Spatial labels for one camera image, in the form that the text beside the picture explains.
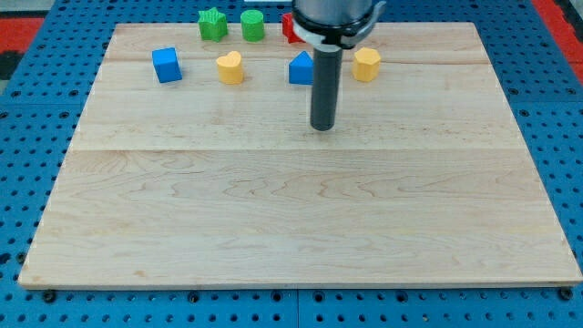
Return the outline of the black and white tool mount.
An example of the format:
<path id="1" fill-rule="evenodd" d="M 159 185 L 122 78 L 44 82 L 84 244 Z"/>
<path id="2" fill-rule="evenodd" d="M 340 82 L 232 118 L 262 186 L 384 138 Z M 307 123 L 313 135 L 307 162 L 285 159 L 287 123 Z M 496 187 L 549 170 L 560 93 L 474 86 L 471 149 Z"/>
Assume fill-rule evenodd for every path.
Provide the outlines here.
<path id="1" fill-rule="evenodd" d="M 385 1 L 292 0 L 294 32 L 321 51 L 352 49 L 368 37 Z"/>

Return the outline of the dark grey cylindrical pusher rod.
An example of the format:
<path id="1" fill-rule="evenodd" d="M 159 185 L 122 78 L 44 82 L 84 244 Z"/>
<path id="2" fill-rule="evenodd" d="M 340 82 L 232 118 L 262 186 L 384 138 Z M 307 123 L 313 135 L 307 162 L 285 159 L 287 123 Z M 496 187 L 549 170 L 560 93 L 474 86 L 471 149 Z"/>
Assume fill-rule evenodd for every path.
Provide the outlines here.
<path id="1" fill-rule="evenodd" d="M 334 126 L 342 59 L 342 50 L 314 50 L 310 123 L 316 130 L 327 131 Z"/>

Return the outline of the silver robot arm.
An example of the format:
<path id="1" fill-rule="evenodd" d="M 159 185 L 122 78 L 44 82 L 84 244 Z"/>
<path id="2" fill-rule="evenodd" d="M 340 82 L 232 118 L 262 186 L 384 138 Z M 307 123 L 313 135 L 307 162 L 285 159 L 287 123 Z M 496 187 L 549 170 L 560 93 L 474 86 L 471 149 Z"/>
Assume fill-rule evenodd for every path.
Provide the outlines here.
<path id="1" fill-rule="evenodd" d="M 385 8 L 385 1 L 374 0 L 292 0 L 293 32 L 313 47 L 312 128 L 333 128 L 343 52 L 372 33 Z"/>

